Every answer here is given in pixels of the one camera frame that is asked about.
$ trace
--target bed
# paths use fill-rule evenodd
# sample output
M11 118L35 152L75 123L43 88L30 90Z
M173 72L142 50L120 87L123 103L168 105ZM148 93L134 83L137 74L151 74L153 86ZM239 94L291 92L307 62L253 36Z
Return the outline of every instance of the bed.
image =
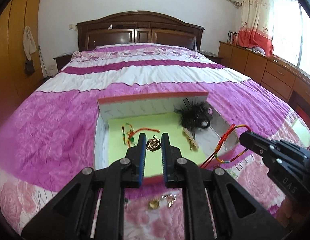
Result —
M245 123L264 137L303 146L291 128L300 119L292 108L249 77L196 52L203 27L134 11L79 23L77 28L79 51L0 129L0 208L18 233L79 171L95 167L100 98L208 91L207 101L228 123ZM223 158L242 150L237 145ZM268 179L258 155L247 151L222 167L276 213L284 194ZM178 189L171 209L147 207L149 200L169 192L163 182L126 190L125 239L183 239Z

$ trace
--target bedside table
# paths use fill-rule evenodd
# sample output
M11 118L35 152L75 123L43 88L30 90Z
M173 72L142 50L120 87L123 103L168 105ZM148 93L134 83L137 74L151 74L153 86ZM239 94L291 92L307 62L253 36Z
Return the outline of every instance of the bedside table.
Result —
M217 64L220 64L222 59L223 59L222 57L218 57L217 55L210 53L210 52L207 52L207 51L199 50L198 53L204 55L206 58L208 58L209 60L211 60Z
M68 52L54 58L54 60L56 60L58 71L71 61L73 53L74 52Z

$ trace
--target pink and white striped bedspread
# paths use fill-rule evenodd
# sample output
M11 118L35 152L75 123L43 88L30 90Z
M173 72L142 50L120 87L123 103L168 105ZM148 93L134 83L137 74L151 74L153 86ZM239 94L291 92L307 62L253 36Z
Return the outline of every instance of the pink and white striped bedspread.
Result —
M209 91L207 101L228 123L244 123L267 138L302 145L291 129L298 115L286 103L197 52L159 44L76 52L0 130L0 206L13 228L20 233L81 169L94 166L98 98L167 91ZM238 145L223 158L240 151ZM271 213L277 210L284 195L268 179L259 156L248 151L223 167ZM163 184L127 190L125 239L183 239L178 192L172 209L147 210L147 202L164 192Z

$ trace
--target black hair accessory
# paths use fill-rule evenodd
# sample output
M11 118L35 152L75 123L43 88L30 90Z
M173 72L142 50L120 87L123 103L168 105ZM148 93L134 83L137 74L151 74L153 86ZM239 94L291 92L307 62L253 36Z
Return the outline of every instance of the black hair accessory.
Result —
M207 129L210 126L210 120L212 120L211 110L206 106L205 102L189 102L186 98L184 104L185 108L175 109L175 112L181 115L182 127L191 131L195 139L195 128Z

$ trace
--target gold jewelry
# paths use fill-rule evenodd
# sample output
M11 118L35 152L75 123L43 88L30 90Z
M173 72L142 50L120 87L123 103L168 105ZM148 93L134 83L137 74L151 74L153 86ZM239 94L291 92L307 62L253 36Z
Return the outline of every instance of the gold jewelry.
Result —
M159 150L161 148L160 140L156 138L156 136L153 136L153 139L149 139L147 142L147 147L146 149L154 152L156 150Z
M167 207L171 208L173 206L173 204L176 202L177 196L172 195L172 193L169 193L168 195L163 195L162 199L166 199L167 200Z
M152 199L148 202L148 208L151 210L158 209L159 208L159 198Z

